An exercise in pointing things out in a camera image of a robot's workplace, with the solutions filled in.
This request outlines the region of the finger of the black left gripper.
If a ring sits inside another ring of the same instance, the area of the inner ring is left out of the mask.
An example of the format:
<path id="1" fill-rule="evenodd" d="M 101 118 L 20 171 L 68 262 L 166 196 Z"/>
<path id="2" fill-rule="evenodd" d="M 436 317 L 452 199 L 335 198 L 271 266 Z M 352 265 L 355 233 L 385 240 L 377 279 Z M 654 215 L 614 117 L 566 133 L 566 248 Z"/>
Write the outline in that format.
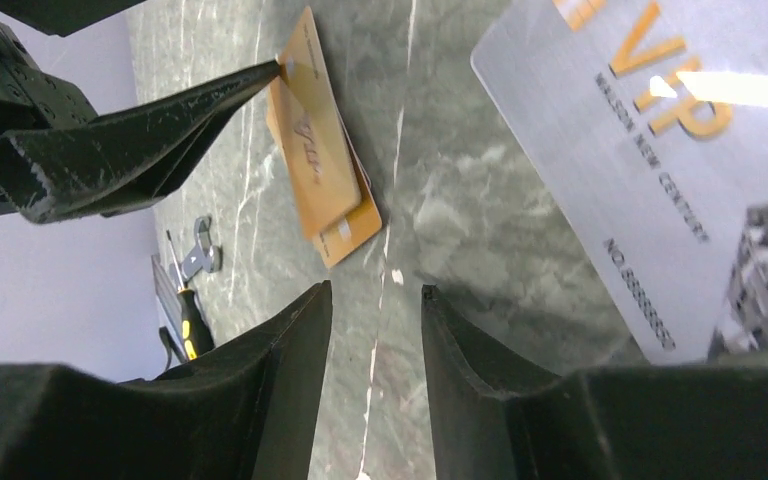
<path id="1" fill-rule="evenodd" d="M 0 135 L 0 193 L 35 224 L 150 207 L 178 190 L 232 117 L 281 72 L 270 60 L 80 126 Z"/>

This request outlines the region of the gold credit card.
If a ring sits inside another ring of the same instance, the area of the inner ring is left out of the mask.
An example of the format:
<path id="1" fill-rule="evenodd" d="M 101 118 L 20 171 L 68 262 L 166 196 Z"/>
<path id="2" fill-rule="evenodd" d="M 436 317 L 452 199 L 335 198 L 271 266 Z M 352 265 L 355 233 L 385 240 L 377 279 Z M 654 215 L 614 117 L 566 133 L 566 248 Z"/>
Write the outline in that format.
<path id="1" fill-rule="evenodd" d="M 382 215 L 373 198 L 369 176 L 357 156 L 342 115 L 338 114 L 338 117 L 361 192 L 361 202 L 339 222 L 311 239 L 328 269 L 345 260 L 383 228 Z"/>
<path id="2" fill-rule="evenodd" d="M 312 9 L 278 57 L 269 87 L 303 236 L 312 239 L 361 200 Z"/>

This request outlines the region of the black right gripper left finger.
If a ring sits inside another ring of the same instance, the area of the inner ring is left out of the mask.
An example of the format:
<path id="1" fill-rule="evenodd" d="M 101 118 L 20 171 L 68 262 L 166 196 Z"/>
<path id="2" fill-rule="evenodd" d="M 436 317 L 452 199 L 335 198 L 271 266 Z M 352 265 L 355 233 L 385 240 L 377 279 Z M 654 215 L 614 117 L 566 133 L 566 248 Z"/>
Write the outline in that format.
<path id="1" fill-rule="evenodd" d="M 152 380 L 0 364 L 0 479 L 304 479 L 332 285 Z"/>

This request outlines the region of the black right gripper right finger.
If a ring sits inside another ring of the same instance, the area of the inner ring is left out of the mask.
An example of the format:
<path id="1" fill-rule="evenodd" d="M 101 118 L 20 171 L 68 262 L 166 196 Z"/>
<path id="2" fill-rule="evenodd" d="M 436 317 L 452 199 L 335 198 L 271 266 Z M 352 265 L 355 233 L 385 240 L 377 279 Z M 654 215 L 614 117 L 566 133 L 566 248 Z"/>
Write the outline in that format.
<path id="1" fill-rule="evenodd" d="M 768 350 L 565 376 L 422 289 L 441 479 L 768 479 Z"/>

